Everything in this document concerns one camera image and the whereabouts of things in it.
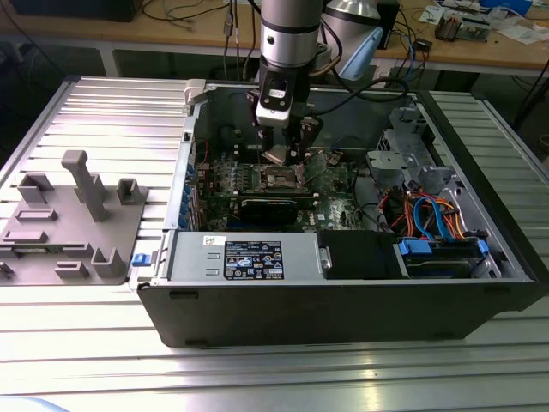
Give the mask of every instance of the white sticker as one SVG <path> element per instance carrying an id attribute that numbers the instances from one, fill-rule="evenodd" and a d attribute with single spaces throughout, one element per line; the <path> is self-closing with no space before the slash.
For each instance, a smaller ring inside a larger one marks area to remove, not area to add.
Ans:
<path id="1" fill-rule="evenodd" d="M 204 236 L 205 246 L 224 246 L 226 242 L 226 236 Z"/>

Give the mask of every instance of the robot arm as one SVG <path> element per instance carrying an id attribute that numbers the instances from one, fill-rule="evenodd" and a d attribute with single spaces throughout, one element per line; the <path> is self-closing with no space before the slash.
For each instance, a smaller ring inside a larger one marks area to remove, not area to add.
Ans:
<path id="1" fill-rule="evenodd" d="M 276 157 L 285 164 L 304 159 L 305 151 L 323 126 L 319 118 L 307 117 L 310 77 L 327 73 L 340 62 L 340 38 L 349 51 L 357 50 L 347 56 L 344 71 L 361 75 L 368 66 L 381 39 L 379 32 L 372 35 L 371 28 L 379 23 L 379 14 L 370 1 L 332 0 L 326 8 L 324 0 L 262 1 L 259 90 L 249 93 L 249 101 L 262 139 L 262 152 L 273 147 L 273 128 L 282 129 L 286 139 L 285 155 L 280 156 L 277 149 L 276 156 L 264 153 L 265 157 Z M 328 24 L 323 19 L 336 27 L 327 27 L 331 39 L 337 40 L 332 41 L 338 46 L 335 58 L 331 58 L 331 46 L 318 43 L 321 22 Z"/>
<path id="2" fill-rule="evenodd" d="M 287 127 L 295 102 L 305 105 L 317 54 L 323 0 L 264 0 L 261 15 L 260 125 Z"/>

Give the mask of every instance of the table leg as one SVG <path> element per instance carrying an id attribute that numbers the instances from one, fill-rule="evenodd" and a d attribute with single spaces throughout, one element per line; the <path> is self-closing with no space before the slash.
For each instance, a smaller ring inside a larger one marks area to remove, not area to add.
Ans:
<path id="1" fill-rule="evenodd" d="M 101 45 L 98 47 L 105 74 L 107 77 L 120 77 L 120 68 L 118 67 L 117 59 L 114 57 L 114 50 L 109 45 Z"/>
<path id="2" fill-rule="evenodd" d="M 396 65 L 395 58 L 374 58 L 371 64 L 376 66 L 374 77 L 372 80 L 376 80 L 379 77 L 387 77 L 391 74 L 391 69 Z M 374 88 L 384 88 L 385 83 L 378 83 L 373 86 Z"/>

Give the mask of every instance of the green circuit board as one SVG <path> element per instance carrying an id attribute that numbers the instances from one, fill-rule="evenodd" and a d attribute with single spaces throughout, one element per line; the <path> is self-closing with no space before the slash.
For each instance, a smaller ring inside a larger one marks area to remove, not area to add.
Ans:
<path id="1" fill-rule="evenodd" d="M 321 229 L 362 229 L 351 192 L 354 164 L 339 162 L 334 153 L 315 153 L 289 167 L 235 160 L 215 160 L 209 166 L 207 190 L 202 191 L 202 230 L 245 231 L 239 205 L 245 199 L 286 199 L 299 204 L 291 225 L 265 231 L 316 232 Z"/>

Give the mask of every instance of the motherboard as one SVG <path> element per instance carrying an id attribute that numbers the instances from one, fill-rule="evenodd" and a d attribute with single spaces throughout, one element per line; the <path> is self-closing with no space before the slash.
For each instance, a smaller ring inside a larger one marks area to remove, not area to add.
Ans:
<path id="1" fill-rule="evenodd" d="M 291 166 L 220 154 L 199 170 L 201 230 L 316 232 L 362 229 L 353 200 L 357 164 L 317 150 Z"/>

